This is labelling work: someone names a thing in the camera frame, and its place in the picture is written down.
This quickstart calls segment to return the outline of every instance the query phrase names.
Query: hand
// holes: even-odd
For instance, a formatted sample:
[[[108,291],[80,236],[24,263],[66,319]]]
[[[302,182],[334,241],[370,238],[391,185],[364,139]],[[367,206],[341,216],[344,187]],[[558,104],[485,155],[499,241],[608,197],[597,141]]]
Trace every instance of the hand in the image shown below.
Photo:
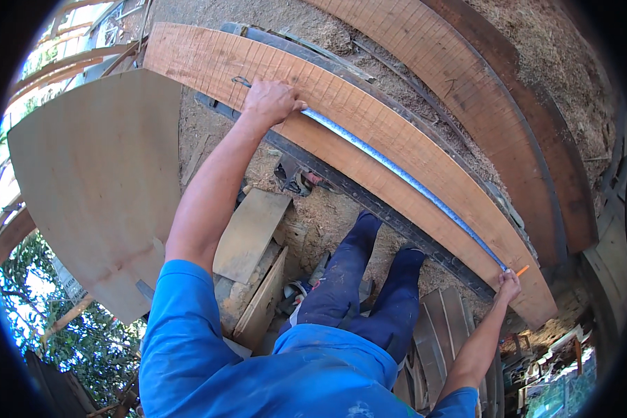
[[[244,100],[242,116],[260,124],[265,130],[270,129],[292,112],[308,107],[304,101],[297,100],[298,96],[295,88],[284,80],[262,81],[256,78]]]
[[[509,269],[500,274],[500,291],[497,299],[504,301],[507,305],[520,294],[520,279],[516,272]]]

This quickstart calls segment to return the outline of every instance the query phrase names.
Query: measuring tape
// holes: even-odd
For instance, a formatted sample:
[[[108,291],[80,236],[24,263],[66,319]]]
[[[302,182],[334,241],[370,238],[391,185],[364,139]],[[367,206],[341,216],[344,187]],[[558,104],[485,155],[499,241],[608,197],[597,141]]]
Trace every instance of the measuring tape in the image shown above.
[[[248,88],[251,88],[252,86],[246,78],[241,76],[234,77],[232,81],[235,83],[240,83]],[[497,264],[500,265],[502,272],[508,270],[506,264],[502,263],[500,258],[496,256],[495,253],[493,253],[490,247],[487,246],[485,241],[481,237],[479,237],[478,234],[474,232],[474,230],[472,230],[471,227],[467,225],[467,223],[464,222],[462,218],[460,218],[460,216],[457,215],[457,213],[455,213],[450,207],[448,207],[448,205],[443,203],[443,201],[439,197],[429,191],[429,189],[425,187],[422,183],[414,179],[412,175],[404,171],[399,165],[393,163],[388,157],[379,153],[367,142],[364,142],[362,139],[356,137],[351,132],[342,128],[341,126],[321,115],[320,113],[316,112],[315,110],[312,110],[311,108],[306,108],[305,110],[302,110],[302,114],[309,116],[309,118],[317,121],[321,125],[325,126],[327,129],[333,131],[343,139],[347,140],[352,145],[359,148],[363,153],[371,156],[374,160],[381,163],[381,165],[386,167],[388,170],[392,171],[400,179],[406,181],[411,187],[418,190],[421,195],[425,196],[427,200],[434,203],[436,207],[438,207],[443,213],[446,214],[447,217],[449,217],[453,222],[460,226],[460,228],[462,228],[464,232],[466,232],[471,238],[473,238],[473,240],[476,241],[476,243],[480,245],[481,248],[483,248],[485,252],[488,253],[488,255],[490,255],[490,257],[492,257],[493,260],[497,262]]]

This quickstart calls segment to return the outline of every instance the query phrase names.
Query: man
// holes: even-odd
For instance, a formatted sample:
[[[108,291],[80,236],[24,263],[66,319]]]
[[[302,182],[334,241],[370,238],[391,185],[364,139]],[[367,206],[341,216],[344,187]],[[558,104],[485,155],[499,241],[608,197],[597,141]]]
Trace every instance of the man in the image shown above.
[[[140,396],[159,417],[409,417],[390,390],[418,315],[425,255],[403,246],[372,315],[358,285],[380,221],[368,212],[339,245],[314,291],[284,325],[273,355],[245,361],[223,342],[210,277],[236,190],[261,138],[306,109],[286,82],[255,80],[242,115],[191,181],[176,211],[144,337]],[[453,363],[432,417],[472,417],[507,305],[520,293],[500,276],[490,312]]]

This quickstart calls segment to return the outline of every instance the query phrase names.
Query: navy blue pants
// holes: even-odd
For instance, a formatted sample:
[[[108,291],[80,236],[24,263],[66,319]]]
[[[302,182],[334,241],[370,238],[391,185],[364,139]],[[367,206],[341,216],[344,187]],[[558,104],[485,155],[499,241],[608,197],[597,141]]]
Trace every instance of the navy blue pants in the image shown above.
[[[425,255],[415,249],[397,252],[368,318],[359,314],[359,283],[374,249],[381,221],[360,212],[339,244],[318,286],[309,292],[280,334],[296,324],[343,328],[386,350],[397,363],[407,355],[418,319],[418,276]]]

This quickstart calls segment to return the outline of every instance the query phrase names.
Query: blue t-shirt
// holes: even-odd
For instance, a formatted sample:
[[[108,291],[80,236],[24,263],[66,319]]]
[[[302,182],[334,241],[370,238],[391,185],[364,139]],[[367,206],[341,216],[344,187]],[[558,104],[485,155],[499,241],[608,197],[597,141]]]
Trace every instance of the blue t-shirt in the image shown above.
[[[165,263],[144,337],[140,397],[159,417],[413,417],[389,388],[397,364],[351,332],[298,324],[271,356],[242,360],[220,333],[211,277],[184,260]],[[473,417],[477,392],[462,388],[430,417]]]

